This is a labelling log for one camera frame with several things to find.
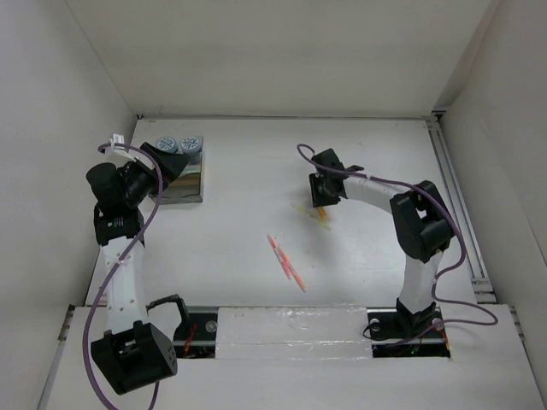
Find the white table surface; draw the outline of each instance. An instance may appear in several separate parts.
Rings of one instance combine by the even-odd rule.
[[[146,232],[147,302],[179,293],[189,306],[393,306],[404,254],[392,217],[362,202],[327,208],[331,231],[291,202],[310,202],[315,169],[296,151],[334,148],[345,166],[447,192],[422,120],[140,120],[132,144],[204,136],[204,202],[165,205]],[[153,202],[141,205],[146,218]],[[287,253],[307,287],[286,279],[266,234]],[[457,260],[452,241],[441,266]],[[104,279],[99,257],[87,304]],[[474,301],[469,266],[439,283],[441,296]]]
[[[343,312],[322,315],[320,320],[308,322],[306,332],[293,329],[296,326],[290,318],[270,329],[260,327],[264,312],[250,314],[242,310],[241,314],[231,314],[234,311],[227,309],[219,317],[217,338],[232,345],[232,356],[225,351],[223,359],[179,360],[178,374],[161,382],[156,410],[543,409],[509,309],[491,309],[500,318],[497,326],[458,325],[447,329],[451,360],[371,359],[366,342],[359,360],[322,360],[322,354],[331,359],[332,351],[318,350],[313,357],[308,349],[299,352],[295,335],[297,340],[305,340],[302,337],[307,334],[311,341],[319,336],[331,341],[351,341],[354,335],[348,331],[356,324],[355,311],[348,310],[348,319]],[[78,307],[74,313],[47,410],[103,408],[87,380],[82,360],[81,338],[88,312],[88,307]],[[106,308],[98,309],[91,326],[91,340],[102,336],[105,313]],[[481,313],[463,307],[447,307],[446,313],[451,317],[481,318]],[[260,321],[256,323],[258,327],[252,326],[253,320]],[[241,332],[234,335],[235,329]],[[339,349],[338,353],[351,358],[355,347]],[[283,352],[284,359],[276,352]],[[305,354],[305,360],[293,360],[293,353]],[[151,387],[117,396],[93,367],[104,393],[119,409],[148,408]]]

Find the wall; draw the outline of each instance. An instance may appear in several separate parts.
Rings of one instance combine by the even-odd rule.
[[[431,113],[497,0],[68,0],[134,112]],[[455,76],[455,84],[460,79]]]
[[[547,3],[500,2],[442,125],[501,302],[516,306],[547,396]]]
[[[134,122],[62,0],[2,0],[0,56],[0,407],[27,410],[97,255],[85,171]]]

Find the round container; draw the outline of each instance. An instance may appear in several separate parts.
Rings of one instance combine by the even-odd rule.
[[[174,138],[163,137],[156,141],[156,147],[163,152],[169,152],[171,154],[176,154],[179,150],[179,146]]]
[[[203,137],[188,137],[180,141],[182,152],[190,156],[191,164],[199,164],[202,156],[202,138]]]

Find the white wall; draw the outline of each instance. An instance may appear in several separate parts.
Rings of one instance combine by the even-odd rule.
[[[547,396],[547,3],[501,2],[444,134],[488,273]]]
[[[68,0],[134,112],[270,116],[430,114],[493,3]]]
[[[62,0],[2,0],[0,56],[0,407],[27,410],[97,254],[85,172],[134,122]]]

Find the cable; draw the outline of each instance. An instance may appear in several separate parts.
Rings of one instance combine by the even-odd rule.
[[[158,189],[157,189],[157,200],[156,205],[154,205],[154,209],[152,209],[152,212],[150,214],[150,217],[146,220],[141,230],[138,232],[138,234],[135,236],[135,238],[127,245],[126,250],[124,250],[119,258],[119,261],[123,261],[126,259],[126,256],[131,252],[131,249],[137,244],[139,240],[141,240],[144,237],[144,232],[150,225],[150,222],[154,219],[157,213],[157,209],[160,206],[160,201],[162,199],[163,195],[163,176],[162,171],[160,170],[160,166],[156,162],[156,160],[147,152],[143,151],[140,148],[133,147],[131,145],[127,145],[124,143],[115,143],[114,146],[124,148],[124,149],[130,149],[135,152],[138,152],[141,155],[146,156],[151,162],[152,165],[154,165],[154,169],[156,170],[157,178],[158,178]],[[98,147],[98,151],[103,153],[103,151],[106,148],[110,148],[109,143],[104,143],[103,145],[100,145]],[[87,373],[87,378],[89,378],[89,383],[91,384],[91,387],[93,388],[93,391],[95,391],[95,394],[97,395],[98,399],[101,401],[101,403],[108,409],[108,410],[118,410],[117,407],[112,404],[109,399],[106,398],[103,391],[101,390],[101,387],[99,386],[97,380],[95,379],[95,375],[93,374],[93,369],[91,367],[91,357],[89,353],[89,332],[91,329],[91,321],[93,320],[93,316],[95,315],[95,312],[97,311],[97,306],[101,300],[101,296],[104,293],[104,290],[106,289],[107,284],[109,284],[110,279],[114,276],[116,273],[116,270],[118,269],[119,264],[115,263],[112,266],[112,269],[110,269],[110,272],[106,275],[106,278],[104,279],[103,284],[101,284],[101,287],[99,288],[99,291],[97,293],[97,296],[95,296],[95,300],[93,301],[93,304],[91,305],[91,309],[89,311],[89,314],[87,315],[87,320],[85,321],[84,326],[84,335],[82,337],[82,349],[84,353],[84,366],[85,366],[85,373]],[[157,393],[160,388],[160,382],[156,382],[156,385],[154,387],[154,393],[152,394],[152,400],[150,401],[150,406],[148,407],[148,410],[152,410],[156,404],[157,400]]]
[[[440,203],[438,203],[438,201],[435,200],[435,198],[433,198],[431,195],[429,195],[422,188],[420,188],[416,185],[409,184],[407,182],[395,181],[395,180],[391,180],[391,179],[383,179],[383,178],[379,178],[379,177],[374,177],[373,175],[369,176],[369,175],[366,175],[365,173],[353,173],[353,172],[349,172],[349,171],[340,171],[338,169],[325,167],[324,165],[318,164],[317,162],[315,162],[315,161],[311,160],[310,158],[308,158],[302,152],[302,148],[308,149],[309,151],[311,151],[312,154],[315,154],[315,150],[313,148],[311,148],[309,145],[305,144],[305,143],[300,143],[300,144],[297,145],[298,154],[300,154],[300,156],[304,160],[306,160],[307,162],[309,162],[311,165],[313,165],[316,168],[323,169],[325,171],[328,171],[329,173],[338,173],[340,175],[345,175],[345,176],[348,176],[348,177],[357,177],[357,178],[363,178],[363,179],[370,179],[371,181],[380,182],[381,184],[404,186],[404,187],[409,188],[409,189],[419,193],[420,195],[424,196],[430,203],[432,203],[433,206],[444,216],[444,218],[446,219],[446,221],[450,225],[450,228],[452,229],[452,231],[456,235],[458,243],[460,244],[460,249],[462,250],[462,253],[460,255],[460,259],[458,260],[458,262],[456,262],[454,265],[446,267],[445,269],[443,269],[440,272],[435,274],[435,281],[434,281],[432,289],[431,289],[433,300],[435,300],[437,302],[442,302],[442,303],[449,303],[449,304],[453,304],[453,305],[462,305],[462,306],[467,306],[467,307],[470,307],[470,308],[476,308],[476,309],[478,309],[478,310],[480,310],[484,313],[487,313],[488,315],[490,315],[492,317],[492,322],[479,322],[478,320],[468,320],[468,319],[445,319],[445,320],[442,320],[442,322],[435,323],[435,325],[428,326],[424,331],[422,331],[421,333],[419,333],[418,335],[416,335],[414,337],[411,337],[409,339],[404,339],[404,340],[401,340],[401,341],[396,342],[396,343],[386,344],[385,346],[395,347],[395,346],[399,346],[401,344],[411,342],[411,341],[417,339],[418,337],[424,336],[431,329],[435,328],[436,326],[439,326],[440,324],[446,325],[448,323],[464,323],[464,324],[467,324],[467,325],[480,325],[480,326],[494,326],[494,325],[497,325],[497,323],[499,322],[499,320],[497,319],[497,316],[494,313],[492,313],[490,310],[486,309],[485,307],[482,307],[482,306],[480,306],[476,303],[464,302],[464,301],[454,301],[454,300],[451,300],[451,299],[442,299],[442,298],[437,297],[437,281],[438,281],[438,279],[441,278],[443,275],[445,275],[447,272],[453,271],[453,270],[457,269],[458,267],[460,267],[463,264],[463,262],[465,262],[468,252],[467,252],[467,248],[465,246],[465,242],[463,240],[463,235],[460,232],[460,230],[458,229],[458,227],[456,225],[456,222],[454,222],[454,220],[452,219],[452,217],[450,216],[448,211],[446,209],[444,209],[444,207]]]

